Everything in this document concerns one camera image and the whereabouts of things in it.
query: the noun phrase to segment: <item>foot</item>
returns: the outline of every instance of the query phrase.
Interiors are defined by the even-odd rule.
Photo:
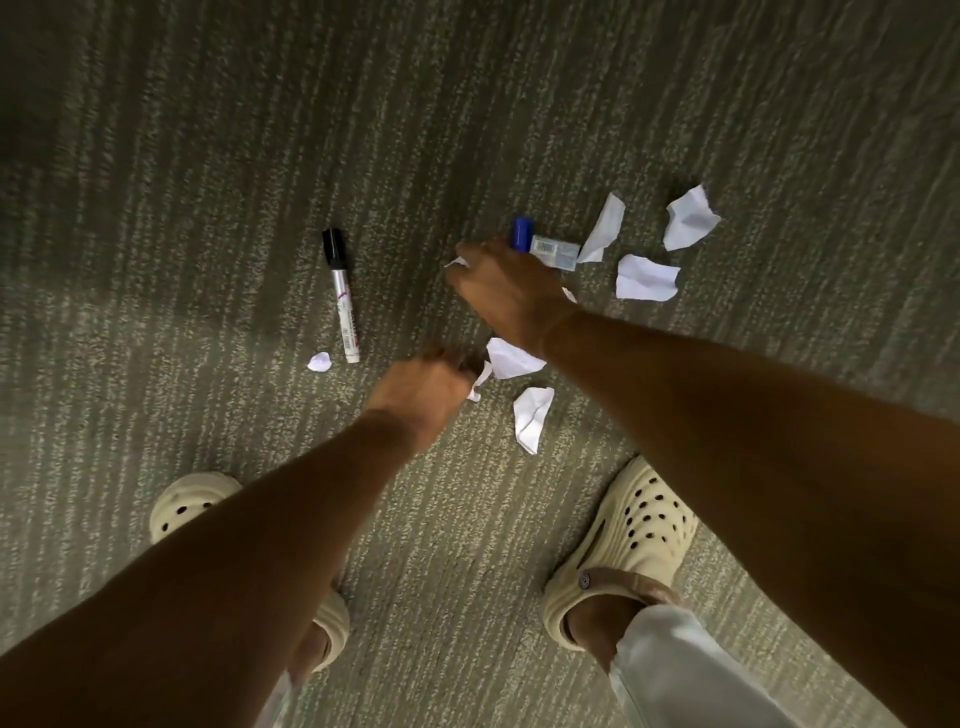
[[[670,587],[697,523],[657,472],[635,458],[607,490],[586,538],[547,583],[547,632],[608,668],[640,609],[681,603]]]
[[[209,508],[240,491],[240,483],[223,473],[192,473],[168,486],[150,514],[150,542],[155,544]],[[291,659],[294,684],[305,682],[340,656],[350,634],[350,615],[343,598],[331,589],[320,605]]]

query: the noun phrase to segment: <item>crumpled paper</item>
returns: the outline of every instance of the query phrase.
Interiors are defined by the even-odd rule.
[[[470,401],[480,401],[480,395],[477,394],[477,387],[487,381],[490,378],[490,375],[493,371],[493,364],[489,361],[483,363],[483,372],[480,373],[480,376],[475,382],[473,382],[473,388],[470,390],[470,393],[467,395],[467,399]]]
[[[603,251],[620,234],[620,225],[623,224],[623,212],[627,208],[612,192],[607,195],[607,202],[603,205],[597,224],[593,232],[580,249],[578,263],[599,263],[603,260]]]
[[[528,387],[514,402],[514,435],[520,446],[537,454],[543,420],[553,403],[553,387]]]
[[[663,247],[668,251],[689,248],[705,237],[722,219],[710,209],[707,192],[698,184],[666,207],[670,222],[663,233]]]
[[[616,269],[616,297],[668,301],[677,295],[680,268],[660,265],[639,255],[624,255]]]
[[[537,359],[513,344],[494,336],[487,342],[487,354],[493,365],[493,376],[497,379],[512,379],[515,376],[539,372],[546,366],[543,359]]]
[[[332,365],[333,362],[330,361],[330,354],[320,352],[310,358],[306,368],[311,372],[326,372]]]

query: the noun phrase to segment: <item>floor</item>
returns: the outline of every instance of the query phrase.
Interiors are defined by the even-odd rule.
[[[518,212],[579,241],[615,190],[620,239],[566,279],[586,307],[960,420],[949,0],[19,5],[0,63],[6,647],[147,547],[174,478],[253,480],[431,337],[482,352],[441,266]],[[664,206],[695,182],[724,221],[668,255]],[[627,252],[682,266],[680,295],[616,300]],[[320,350],[325,375],[305,367]],[[512,434],[530,384],[557,387],[537,456]],[[291,724],[622,725],[538,598],[634,452],[555,372],[488,385],[350,552],[350,643]],[[805,725],[897,724],[706,529],[680,584]]]

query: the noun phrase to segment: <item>white pants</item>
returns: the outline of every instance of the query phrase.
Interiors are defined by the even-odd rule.
[[[691,612],[640,610],[610,682],[631,728],[798,728]]]

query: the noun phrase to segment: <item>blue marker cap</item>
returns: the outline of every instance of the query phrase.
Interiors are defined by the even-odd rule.
[[[514,237],[510,247],[521,253],[530,253],[530,243],[534,239],[534,221],[529,217],[517,217],[514,220]]]

